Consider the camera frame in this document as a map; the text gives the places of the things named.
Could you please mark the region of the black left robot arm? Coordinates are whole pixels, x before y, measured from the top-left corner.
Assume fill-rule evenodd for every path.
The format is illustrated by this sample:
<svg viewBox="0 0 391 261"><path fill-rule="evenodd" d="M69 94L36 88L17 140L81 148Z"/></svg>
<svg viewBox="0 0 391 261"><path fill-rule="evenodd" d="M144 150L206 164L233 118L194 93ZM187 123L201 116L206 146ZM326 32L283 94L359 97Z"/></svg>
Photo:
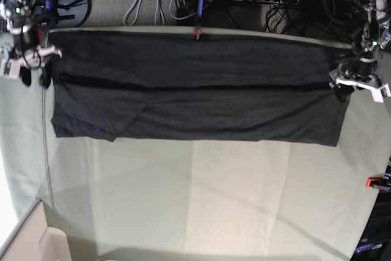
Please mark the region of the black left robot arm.
<svg viewBox="0 0 391 261"><path fill-rule="evenodd" d="M330 87L341 100L355 90L367 90L375 103L390 97L390 86L382 80L379 53L390 43L388 0L349 0L350 20L339 20L331 13L327 0L321 0L330 21L352 30L349 54L340 56L329 72Z"/></svg>

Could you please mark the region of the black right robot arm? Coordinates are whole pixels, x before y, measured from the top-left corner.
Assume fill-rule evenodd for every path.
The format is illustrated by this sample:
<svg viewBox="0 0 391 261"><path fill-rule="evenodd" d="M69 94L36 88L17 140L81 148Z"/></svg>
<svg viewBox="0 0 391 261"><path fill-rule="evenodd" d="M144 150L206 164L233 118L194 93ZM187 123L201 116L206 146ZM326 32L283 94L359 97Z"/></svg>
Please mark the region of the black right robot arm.
<svg viewBox="0 0 391 261"><path fill-rule="evenodd" d="M1 42L1 77L19 79L25 86L32 72L40 71L38 82L44 89L52 81L53 63L62 51L49 42L49 32L58 23L58 0L1 0L5 36Z"/></svg>

